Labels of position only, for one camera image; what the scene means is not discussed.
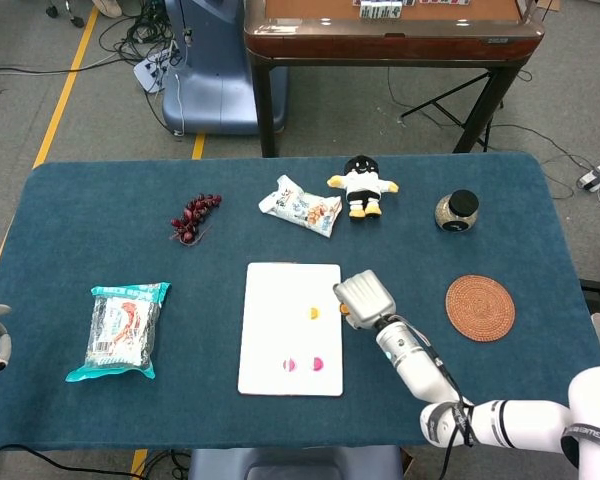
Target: yellow floor line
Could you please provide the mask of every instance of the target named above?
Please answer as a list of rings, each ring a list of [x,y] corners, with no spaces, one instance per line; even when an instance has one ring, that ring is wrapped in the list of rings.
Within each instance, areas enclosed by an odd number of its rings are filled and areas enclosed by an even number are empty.
[[[192,160],[200,160],[202,158],[205,137],[206,135],[204,133],[198,133],[196,135],[196,141],[193,143],[193,151],[191,152]]]
[[[98,17],[98,10],[96,7],[91,9],[91,15],[89,15],[89,20],[87,21],[87,26],[82,33],[82,38],[80,39],[80,44],[78,45],[78,50],[76,51],[75,56],[73,57],[73,62],[71,62],[70,70],[76,70],[80,68],[82,64],[82,59],[84,58],[84,54],[87,50],[87,45],[89,44],[89,39],[91,38],[91,34],[93,33],[93,28],[96,25],[96,18]],[[62,118],[62,114],[64,113],[64,107],[67,105],[67,101],[69,100],[69,94],[71,93],[71,89],[73,88],[73,83],[76,80],[77,73],[69,73],[67,76],[67,80],[64,83],[64,88],[60,93],[60,98],[58,99],[58,103],[56,105],[56,109],[53,112],[53,116],[51,117],[51,121],[49,122],[49,126],[47,127],[47,133],[44,135],[44,139],[42,140],[42,145],[40,145],[40,150],[38,150],[38,155],[36,156],[36,160],[33,163],[32,169],[36,168],[39,165],[42,165],[44,161],[47,159],[47,154],[49,153],[49,149],[51,148],[51,142],[53,142],[53,137],[56,134],[56,130],[58,129],[58,124],[60,123],[60,119]],[[4,248],[4,243],[7,239],[7,235],[9,234],[9,228],[11,228],[11,223],[9,223],[9,227],[7,228],[7,232],[4,234],[4,238],[2,239],[2,244],[0,245],[0,257],[2,256],[2,249]]]
[[[149,454],[149,450],[146,448],[136,450],[133,453],[133,462],[131,463],[131,472],[136,475],[142,475],[142,470],[144,468],[144,462],[147,460],[147,455]]]
[[[89,45],[89,39],[93,33],[93,28],[96,26],[96,18],[98,18],[98,10],[96,7],[93,7],[91,9],[91,15],[89,15],[89,20],[87,20],[87,26],[84,27],[84,32],[82,33],[82,39],[80,39],[78,50],[76,51],[75,57],[73,57],[70,70],[76,70],[80,68],[80,65],[82,64],[82,59],[87,51],[87,46]],[[36,156],[36,161],[33,163],[33,168],[42,165],[47,159],[47,154],[51,148],[53,137],[56,135],[58,124],[60,123],[60,119],[64,113],[64,108],[67,106],[67,102],[69,101],[69,95],[71,94],[71,89],[73,89],[73,84],[76,81],[77,76],[77,72],[69,73],[67,75],[67,80],[64,82],[64,87],[60,93],[60,98],[58,99],[56,109],[53,111],[51,122],[49,122],[49,126],[47,127],[47,133],[45,133],[44,139],[42,140],[42,145],[40,146],[40,150]]]

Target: plush doll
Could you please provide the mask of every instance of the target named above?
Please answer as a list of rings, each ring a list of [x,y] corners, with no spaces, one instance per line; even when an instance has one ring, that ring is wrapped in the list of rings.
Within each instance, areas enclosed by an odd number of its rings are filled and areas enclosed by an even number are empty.
[[[358,155],[344,166],[344,176],[334,175],[327,181],[333,188],[346,190],[349,217],[361,219],[366,216],[379,217],[381,194],[397,193],[398,185],[378,178],[378,163],[364,155]]]

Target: plastic food package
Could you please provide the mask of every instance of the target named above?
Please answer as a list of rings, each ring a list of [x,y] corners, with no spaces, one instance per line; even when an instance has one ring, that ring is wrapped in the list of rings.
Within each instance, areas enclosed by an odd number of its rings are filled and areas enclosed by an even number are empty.
[[[258,207],[262,213],[330,237],[333,224],[342,210],[342,199],[306,193],[289,177],[282,175],[278,179],[278,190],[264,198]]]
[[[94,287],[95,306],[84,365],[67,382],[139,370],[155,378],[151,351],[169,283]]]

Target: blue tablecloth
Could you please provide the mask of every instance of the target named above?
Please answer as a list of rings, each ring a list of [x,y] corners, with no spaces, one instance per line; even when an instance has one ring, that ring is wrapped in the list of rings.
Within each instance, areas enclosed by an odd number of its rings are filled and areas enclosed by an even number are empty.
[[[263,215],[287,174],[318,195],[345,158],[47,164],[37,168],[0,261],[0,302],[13,356],[0,373],[0,445],[37,449],[419,444],[424,404],[401,383],[373,333],[343,328],[344,395],[237,391],[250,262],[336,263],[343,279],[373,269],[398,310],[425,332],[474,402],[566,403],[571,378],[600,365],[563,234],[537,162],[522,154],[378,158],[398,195],[378,220],[341,214],[331,239]],[[437,228],[437,201],[468,188],[474,229]],[[201,243],[170,241],[169,220],[199,192],[220,193]],[[461,336],[444,298],[460,275],[502,283],[516,305],[494,343]],[[67,384],[84,359],[94,285],[167,281],[155,380],[138,372]]]

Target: black jar lid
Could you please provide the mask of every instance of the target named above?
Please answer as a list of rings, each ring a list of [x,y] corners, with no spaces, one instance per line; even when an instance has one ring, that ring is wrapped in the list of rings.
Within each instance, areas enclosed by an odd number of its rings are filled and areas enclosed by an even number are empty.
[[[459,217],[470,217],[478,210],[478,197],[469,190],[456,190],[449,198],[449,209]]]

